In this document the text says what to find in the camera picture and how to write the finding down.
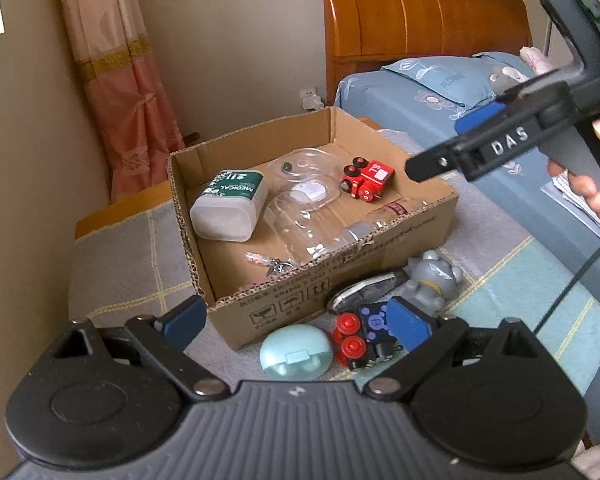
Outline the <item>white green medical swab box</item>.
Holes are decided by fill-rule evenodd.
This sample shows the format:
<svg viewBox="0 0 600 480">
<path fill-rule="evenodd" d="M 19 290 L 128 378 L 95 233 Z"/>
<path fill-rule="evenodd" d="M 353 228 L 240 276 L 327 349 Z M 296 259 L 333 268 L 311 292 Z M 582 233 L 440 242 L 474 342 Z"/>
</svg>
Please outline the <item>white green medical swab box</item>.
<svg viewBox="0 0 600 480">
<path fill-rule="evenodd" d="M 224 169 L 190 207 L 190 221 L 204 240 L 248 242 L 267 197 L 268 185 L 260 171 Z"/>
</svg>

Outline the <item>stack of papers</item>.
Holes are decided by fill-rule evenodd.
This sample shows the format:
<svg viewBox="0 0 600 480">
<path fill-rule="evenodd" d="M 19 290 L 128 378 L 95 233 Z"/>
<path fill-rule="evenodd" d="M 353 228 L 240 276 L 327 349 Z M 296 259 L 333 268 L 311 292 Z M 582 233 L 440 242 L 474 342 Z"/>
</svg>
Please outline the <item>stack of papers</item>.
<svg viewBox="0 0 600 480">
<path fill-rule="evenodd" d="M 551 177 L 541 191 L 600 238 L 600 217 L 583 197 L 573 192 L 565 171 L 557 177 Z"/>
</svg>

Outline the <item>clear correction tape dispenser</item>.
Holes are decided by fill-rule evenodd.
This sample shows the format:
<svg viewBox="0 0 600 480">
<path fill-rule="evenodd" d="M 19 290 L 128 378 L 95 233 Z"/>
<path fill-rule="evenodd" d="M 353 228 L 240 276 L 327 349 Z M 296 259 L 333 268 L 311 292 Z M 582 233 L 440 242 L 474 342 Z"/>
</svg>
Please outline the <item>clear correction tape dispenser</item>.
<svg viewBox="0 0 600 480">
<path fill-rule="evenodd" d="M 330 294 L 326 302 L 326 310 L 339 314 L 363 304 L 373 304 L 388 292 L 404 284 L 407 279 L 405 271 L 392 270 L 343 284 Z"/>
</svg>

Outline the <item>blue floral pillow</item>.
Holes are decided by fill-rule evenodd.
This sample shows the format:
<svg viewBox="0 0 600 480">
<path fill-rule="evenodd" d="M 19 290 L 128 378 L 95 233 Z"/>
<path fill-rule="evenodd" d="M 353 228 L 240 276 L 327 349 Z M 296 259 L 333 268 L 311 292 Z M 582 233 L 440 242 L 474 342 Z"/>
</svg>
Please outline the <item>blue floral pillow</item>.
<svg viewBox="0 0 600 480">
<path fill-rule="evenodd" d="M 504 52 L 481 52 L 473 56 L 426 56 L 404 58 L 383 70 L 415 81 L 426 89 L 468 110 L 495 98 L 491 79 L 495 67 L 509 67 L 524 79 L 533 70 L 517 55 Z"/>
</svg>

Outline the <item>grey cartoon figurine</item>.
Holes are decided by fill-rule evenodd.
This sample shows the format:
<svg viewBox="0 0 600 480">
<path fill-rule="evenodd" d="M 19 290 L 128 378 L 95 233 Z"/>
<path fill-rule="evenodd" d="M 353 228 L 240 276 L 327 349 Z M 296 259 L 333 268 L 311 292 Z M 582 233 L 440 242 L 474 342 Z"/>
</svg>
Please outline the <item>grey cartoon figurine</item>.
<svg viewBox="0 0 600 480">
<path fill-rule="evenodd" d="M 437 249 L 420 257 L 412 257 L 404 268 L 407 274 L 402 297 L 430 316 L 435 316 L 446 304 L 458 297 L 464 272 Z"/>
</svg>

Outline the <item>pink beige curtain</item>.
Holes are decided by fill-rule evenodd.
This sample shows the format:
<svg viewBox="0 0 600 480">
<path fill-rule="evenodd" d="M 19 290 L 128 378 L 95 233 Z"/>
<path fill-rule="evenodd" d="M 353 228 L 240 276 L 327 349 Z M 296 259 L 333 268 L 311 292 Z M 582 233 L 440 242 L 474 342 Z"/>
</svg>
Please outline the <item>pink beige curtain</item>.
<svg viewBox="0 0 600 480">
<path fill-rule="evenodd" d="M 61 0 L 116 202 L 166 180 L 184 148 L 138 0 Z"/>
</svg>

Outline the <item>black toy train red wheels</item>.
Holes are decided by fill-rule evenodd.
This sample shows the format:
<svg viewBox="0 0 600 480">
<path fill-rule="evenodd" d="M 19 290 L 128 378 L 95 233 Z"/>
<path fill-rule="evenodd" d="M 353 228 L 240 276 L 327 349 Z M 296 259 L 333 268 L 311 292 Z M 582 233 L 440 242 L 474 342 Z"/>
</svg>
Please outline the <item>black toy train red wheels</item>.
<svg viewBox="0 0 600 480">
<path fill-rule="evenodd" d="M 338 363 L 362 370 L 392 360 L 403 350 L 387 324 L 387 304 L 363 304 L 336 316 L 332 331 Z"/>
</svg>

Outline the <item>white wall plug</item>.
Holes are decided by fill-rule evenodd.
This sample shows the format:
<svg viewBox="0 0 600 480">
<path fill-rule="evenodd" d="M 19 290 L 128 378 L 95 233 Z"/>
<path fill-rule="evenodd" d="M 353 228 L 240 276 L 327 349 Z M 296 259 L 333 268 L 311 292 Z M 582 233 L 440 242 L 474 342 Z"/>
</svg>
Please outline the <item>white wall plug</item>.
<svg viewBox="0 0 600 480">
<path fill-rule="evenodd" d="M 300 100 L 302 110 L 313 112 L 314 110 L 324 110 L 325 104 L 321 96 L 317 93 L 317 88 L 302 89 L 300 91 Z"/>
</svg>

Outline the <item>clear bottle red label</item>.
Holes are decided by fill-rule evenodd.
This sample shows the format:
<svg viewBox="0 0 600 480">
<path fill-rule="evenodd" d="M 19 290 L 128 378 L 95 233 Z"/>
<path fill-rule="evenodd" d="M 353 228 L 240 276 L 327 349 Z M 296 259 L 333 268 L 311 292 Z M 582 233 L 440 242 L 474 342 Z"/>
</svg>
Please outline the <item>clear bottle red label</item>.
<svg viewBox="0 0 600 480">
<path fill-rule="evenodd" d="M 340 233 L 339 238 L 344 244 L 350 244 L 362 240 L 374 231 L 388 226 L 393 220 L 407 216 L 415 210 L 427 206 L 427 203 L 419 198 L 401 198 L 391 203 L 386 203 L 358 221 L 346 226 Z"/>
</svg>

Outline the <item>pink rolled blanket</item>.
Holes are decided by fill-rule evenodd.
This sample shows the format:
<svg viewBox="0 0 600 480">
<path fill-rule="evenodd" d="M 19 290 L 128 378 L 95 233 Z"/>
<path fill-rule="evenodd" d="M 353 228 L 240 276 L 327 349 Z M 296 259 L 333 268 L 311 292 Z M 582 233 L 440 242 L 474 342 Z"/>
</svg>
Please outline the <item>pink rolled blanket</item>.
<svg viewBox="0 0 600 480">
<path fill-rule="evenodd" d="M 541 76 L 555 69 L 554 63 L 536 47 L 522 47 L 519 50 L 519 55 L 534 71 L 535 75 Z"/>
</svg>

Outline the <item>small keychain trinket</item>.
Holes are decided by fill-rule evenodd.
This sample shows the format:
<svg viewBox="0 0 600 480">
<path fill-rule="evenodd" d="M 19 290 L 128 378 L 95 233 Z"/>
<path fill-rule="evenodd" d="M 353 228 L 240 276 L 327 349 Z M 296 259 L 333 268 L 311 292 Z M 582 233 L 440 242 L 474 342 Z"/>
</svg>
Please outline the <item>small keychain trinket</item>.
<svg viewBox="0 0 600 480">
<path fill-rule="evenodd" d="M 265 278 L 277 278 L 291 270 L 297 269 L 298 266 L 291 260 L 267 257 L 258 254 L 257 252 L 246 252 L 245 258 L 256 266 L 265 268 Z"/>
</svg>

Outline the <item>teal round earbud case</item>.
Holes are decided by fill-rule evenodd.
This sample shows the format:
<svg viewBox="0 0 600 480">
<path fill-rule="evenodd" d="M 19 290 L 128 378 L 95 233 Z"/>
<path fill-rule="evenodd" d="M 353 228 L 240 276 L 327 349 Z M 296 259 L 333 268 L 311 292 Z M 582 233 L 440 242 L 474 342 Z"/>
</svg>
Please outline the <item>teal round earbud case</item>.
<svg viewBox="0 0 600 480">
<path fill-rule="evenodd" d="M 318 327 L 296 324 L 274 330 L 262 341 L 259 358 L 268 378 L 312 382 L 332 364 L 332 343 Z"/>
</svg>

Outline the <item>clear square plastic container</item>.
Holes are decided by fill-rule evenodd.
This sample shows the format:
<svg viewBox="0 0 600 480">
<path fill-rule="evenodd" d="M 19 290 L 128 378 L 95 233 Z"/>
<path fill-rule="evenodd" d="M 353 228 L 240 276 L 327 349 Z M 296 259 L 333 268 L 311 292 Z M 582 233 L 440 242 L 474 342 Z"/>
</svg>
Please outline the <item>clear square plastic container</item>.
<svg viewBox="0 0 600 480">
<path fill-rule="evenodd" d="M 339 197 L 340 169 L 340 159 L 319 148 L 298 148 L 268 163 L 273 191 L 314 208 Z"/>
</svg>

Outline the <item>clear cylindrical plastic jar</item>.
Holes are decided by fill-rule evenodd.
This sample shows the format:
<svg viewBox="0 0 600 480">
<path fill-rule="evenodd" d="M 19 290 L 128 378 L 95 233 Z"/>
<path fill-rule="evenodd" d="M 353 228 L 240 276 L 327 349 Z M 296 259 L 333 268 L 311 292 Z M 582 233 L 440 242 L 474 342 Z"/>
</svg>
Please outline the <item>clear cylindrical plastic jar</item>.
<svg viewBox="0 0 600 480">
<path fill-rule="evenodd" d="M 268 202 L 263 220 L 285 246 L 291 260 L 306 264 L 349 245 L 339 235 L 346 226 L 361 220 L 363 214 L 363 208 L 347 197 L 339 196 L 314 208 L 283 192 Z"/>
</svg>

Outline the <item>grey plush toy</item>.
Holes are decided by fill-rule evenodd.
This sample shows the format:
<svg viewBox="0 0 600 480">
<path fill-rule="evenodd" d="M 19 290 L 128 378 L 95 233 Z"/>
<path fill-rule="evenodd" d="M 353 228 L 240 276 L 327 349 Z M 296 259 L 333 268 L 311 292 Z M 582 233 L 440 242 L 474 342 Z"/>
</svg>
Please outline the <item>grey plush toy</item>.
<svg viewBox="0 0 600 480">
<path fill-rule="evenodd" d="M 504 64 L 492 66 L 489 84 L 496 96 L 502 96 L 507 90 L 523 84 L 529 79 L 516 68 Z"/>
</svg>

